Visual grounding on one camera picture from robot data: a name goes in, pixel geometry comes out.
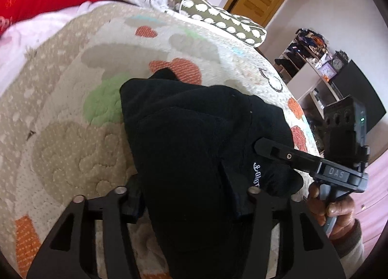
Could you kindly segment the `right forearm beige sleeve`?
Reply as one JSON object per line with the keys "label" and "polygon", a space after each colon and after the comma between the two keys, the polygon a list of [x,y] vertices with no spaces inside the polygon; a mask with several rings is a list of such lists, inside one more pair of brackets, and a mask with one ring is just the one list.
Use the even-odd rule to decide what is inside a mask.
{"label": "right forearm beige sleeve", "polygon": [[362,229],[358,219],[352,229],[343,237],[331,241],[339,255],[345,277],[350,278],[365,261]]}

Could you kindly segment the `right hand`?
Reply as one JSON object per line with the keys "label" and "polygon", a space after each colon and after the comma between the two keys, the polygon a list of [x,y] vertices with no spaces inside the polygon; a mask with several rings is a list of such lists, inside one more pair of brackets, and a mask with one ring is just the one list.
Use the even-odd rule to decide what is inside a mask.
{"label": "right hand", "polygon": [[320,226],[324,226],[327,218],[336,217],[337,220],[328,236],[330,240],[337,240],[346,236],[355,225],[355,202],[350,196],[342,200],[325,204],[319,199],[320,189],[316,183],[312,183],[308,189],[307,206],[312,216]]}

